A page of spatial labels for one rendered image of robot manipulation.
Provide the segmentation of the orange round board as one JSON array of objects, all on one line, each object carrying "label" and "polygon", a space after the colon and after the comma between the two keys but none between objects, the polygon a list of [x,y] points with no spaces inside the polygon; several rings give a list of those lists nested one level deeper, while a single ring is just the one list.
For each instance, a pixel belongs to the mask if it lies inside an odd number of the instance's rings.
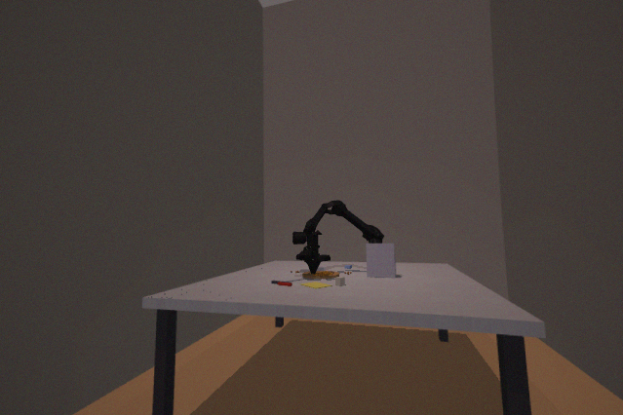
[{"label": "orange round board", "polygon": [[[324,271],[316,271],[316,274],[320,272],[324,272]],[[305,272],[302,273],[302,277],[304,278],[309,278],[309,279],[331,279],[331,278],[335,278],[335,277],[339,277],[339,273],[338,272],[334,272],[334,271],[328,271],[329,273],[331,272],[332,275],[326,275],[326,276],[313,276],[311,275],[311,272]]]}]

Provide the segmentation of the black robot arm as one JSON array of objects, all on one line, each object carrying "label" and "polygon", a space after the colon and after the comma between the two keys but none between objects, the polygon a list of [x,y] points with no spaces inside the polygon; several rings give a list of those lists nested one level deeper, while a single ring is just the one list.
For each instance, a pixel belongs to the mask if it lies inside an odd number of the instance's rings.
[{"label": "black robot arm", "polygon": [[[322,233],[320,231],[315,232],[315,230],[325,213],[335,214],[337,216],[344,217],[346,220],[348,220],[350,223],[352,223],[355,227],[363,232],[362,237],[369,241],[370,244],[382,244],[382,239],[384,235],[379,231],[379,229],[372,225],[366,224],[364,221],[362,221],[360,218],[350,212],[347,209],[346,205],[339,200],[322,204],[314,217],[306,222],[303,232],[292,233],[292,243],[294,245],[302,245],[305,244],[305,242],[307,242],[308,244],[317,244],[318,235],[322,235]],[[310,249],[304,247],[304,250],[299,254],[300,260],[309,260],[309,258],[314,257],[313,248],[309,248]]]}]

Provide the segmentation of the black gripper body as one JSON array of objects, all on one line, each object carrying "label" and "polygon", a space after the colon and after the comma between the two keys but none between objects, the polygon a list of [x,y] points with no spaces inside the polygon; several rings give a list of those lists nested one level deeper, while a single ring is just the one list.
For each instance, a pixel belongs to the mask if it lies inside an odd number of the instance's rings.
[{"label": "black gripper body", "polygon": [[[331,260],[331,257],[329,255],[320,255],[320,253],[318,252],[318,247],[320,246],[318,244],[307,244],[306,248],[310,249],[309,247],[313,248],[314,257],[309,258],[309,260],[304,260],[304,261],[310,261],[312,259],[314,259],[314,261],[330,261]],[[296,256],[296,259],[300,260],[299,254]]]}]

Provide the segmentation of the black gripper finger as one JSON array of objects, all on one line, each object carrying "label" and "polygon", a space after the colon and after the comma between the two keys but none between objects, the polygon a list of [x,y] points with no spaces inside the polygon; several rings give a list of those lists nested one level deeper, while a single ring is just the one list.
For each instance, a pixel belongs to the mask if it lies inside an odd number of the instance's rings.
[{"label": "black gripper finger", "polygon": [[317,271],[317,269],[318,269],[318,267],[319,267],[319,265],[320,265],[320,263],[321,263],[322,261],[311,261],[311,262],[312,262],[312,264],[313,264],[313,275],[315,275],[315,274],[316,274],[316,271]]},{"label": "black gripper finger", "polygon": [[313,264],[312,264],[312,262],[311,262],[311,261],[314,261],[314,260],[304,261],[304,262],[306,262],[306,263],[307,263],[307,265],[308,265],[308,267],[309,267],[309,270],[310,270],[310,272],[311,272],[311,275],[312,275],[312,274],[313,274]]}]

